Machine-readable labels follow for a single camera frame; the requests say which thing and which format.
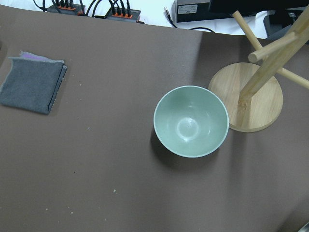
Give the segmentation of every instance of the bowl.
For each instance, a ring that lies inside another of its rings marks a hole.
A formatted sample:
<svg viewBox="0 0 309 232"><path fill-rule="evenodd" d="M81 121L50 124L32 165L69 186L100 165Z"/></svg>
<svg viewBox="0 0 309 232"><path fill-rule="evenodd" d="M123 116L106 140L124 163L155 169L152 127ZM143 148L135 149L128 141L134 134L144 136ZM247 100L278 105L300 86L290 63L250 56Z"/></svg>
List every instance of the bowl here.
<svg viewBox="0 0 309 232"><path fill-rule="evenodd" d="M198 86L175 88L162 97L154 111L154 130L171 152L189 158L215 151L228 132L223 102Z"/></svg>

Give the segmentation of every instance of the white label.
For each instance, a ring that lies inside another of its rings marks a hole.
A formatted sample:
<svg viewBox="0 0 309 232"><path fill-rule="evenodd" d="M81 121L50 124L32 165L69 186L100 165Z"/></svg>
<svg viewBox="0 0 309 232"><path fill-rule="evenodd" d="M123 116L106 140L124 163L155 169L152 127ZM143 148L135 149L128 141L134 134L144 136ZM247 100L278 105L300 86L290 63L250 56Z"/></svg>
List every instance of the white label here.
<svg viewBox="0 0 309 232"><path fill-rule="evenodd" d="M185 5L178 7L178 14L194 14L197 12L197 5Z"/></svg>

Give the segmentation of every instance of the black monitor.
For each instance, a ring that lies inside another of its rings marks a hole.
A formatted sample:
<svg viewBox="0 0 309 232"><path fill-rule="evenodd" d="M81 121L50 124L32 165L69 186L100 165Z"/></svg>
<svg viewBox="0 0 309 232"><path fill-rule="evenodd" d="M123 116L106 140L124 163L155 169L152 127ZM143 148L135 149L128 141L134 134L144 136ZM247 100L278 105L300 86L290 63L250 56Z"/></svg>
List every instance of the black monitor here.
<svg viewBox="0 0 309 232"><path fill-rule="evenodd" d="M246 17L267 11L268 15L264 19L267 36L278 39L308 5L309 0L210 0L209 12L231 15L239 11Z"/></svg>

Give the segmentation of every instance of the towel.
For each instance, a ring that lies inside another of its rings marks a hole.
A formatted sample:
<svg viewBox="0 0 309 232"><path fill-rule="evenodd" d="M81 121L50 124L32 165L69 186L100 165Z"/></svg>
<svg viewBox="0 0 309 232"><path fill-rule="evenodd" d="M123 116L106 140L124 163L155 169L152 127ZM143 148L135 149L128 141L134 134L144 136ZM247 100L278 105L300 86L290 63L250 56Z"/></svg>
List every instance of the towel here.
<svg viewBox="0 0 309 232"><path fill-rule="evenodd" d="M49 114L67 67L29 52L9 57L11 71L0 86L0 103L41 114Z"/></svg>

